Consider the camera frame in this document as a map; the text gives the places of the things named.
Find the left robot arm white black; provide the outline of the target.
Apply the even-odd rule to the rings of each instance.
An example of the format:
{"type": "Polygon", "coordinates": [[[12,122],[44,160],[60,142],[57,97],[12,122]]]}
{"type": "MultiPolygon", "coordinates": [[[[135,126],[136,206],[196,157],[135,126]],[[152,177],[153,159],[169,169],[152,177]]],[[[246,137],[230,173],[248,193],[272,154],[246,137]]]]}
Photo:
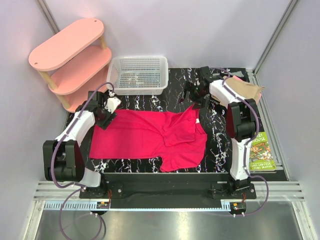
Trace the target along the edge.
{"type": "Polygon", "coordinates": [[[108,186],[102,182],[102,175],[85,167],[80,146],[92,127],[105,130],[117,116],[116,109],[121,101],[113,94],[89,91],[88,98],[79,105],[73,119],[54,140],[47,140],[42,146],[44,176],[58,188],[77,185],[97,198],[108,193],[108,186]]]}

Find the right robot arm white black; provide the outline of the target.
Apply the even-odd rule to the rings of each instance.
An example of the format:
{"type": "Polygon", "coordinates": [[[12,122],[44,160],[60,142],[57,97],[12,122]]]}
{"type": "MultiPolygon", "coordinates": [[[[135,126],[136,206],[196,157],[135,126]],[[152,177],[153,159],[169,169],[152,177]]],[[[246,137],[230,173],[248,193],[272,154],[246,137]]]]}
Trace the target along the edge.
{"type": "Polygon", "coordinates": [[[251,175],[249,172],[250,147],[259,134],[257,102],[253,98],[243,96],[232,86],[230,73],[227,76],[214,76],[208,66],[200,67],[197,71],[198,80],[194,83],[187,81],[179,102],[187,95],[193,102],[193,109],[205,107],[205,97],[211,95],[227,108],[226,131],[232,142],[232,163],[228,173],[225,190],[232,198],[239,198],[250,190],[251,175]]]}

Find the red t shirt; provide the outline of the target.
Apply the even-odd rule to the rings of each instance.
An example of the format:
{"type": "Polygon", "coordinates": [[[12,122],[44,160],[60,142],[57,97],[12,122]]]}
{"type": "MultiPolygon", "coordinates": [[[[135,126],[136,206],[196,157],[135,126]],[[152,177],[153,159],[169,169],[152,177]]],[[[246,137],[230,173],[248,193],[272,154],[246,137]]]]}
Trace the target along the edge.
{"type": "Polygon", "coordinates": [[[207,134],[199,121],[199,110],[116,110],[106,129],[94,127],[91,159],[151,159],[160,157],[162,172],[197,167],[204,155],[207,134]]]}

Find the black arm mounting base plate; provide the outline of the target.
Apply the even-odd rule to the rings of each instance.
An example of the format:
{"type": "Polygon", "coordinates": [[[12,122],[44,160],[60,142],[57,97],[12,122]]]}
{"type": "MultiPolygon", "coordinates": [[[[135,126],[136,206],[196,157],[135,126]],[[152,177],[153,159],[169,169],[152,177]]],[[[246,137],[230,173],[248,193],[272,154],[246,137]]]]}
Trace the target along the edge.
{"type": "Polygon", "coordinates": [[[122,199],[136,194],[146,195],[203,195],[213,199],[250,199],[257,198],[255,187],[250,180],[241,182],[240,188],[234,188],[230,179],[224,181],[219,177],[183,177],[173,179],[161,177],[158,180],[125,180],[104,181],[102,186],[87,187],[79,194],[81,199],[122,199]]]}

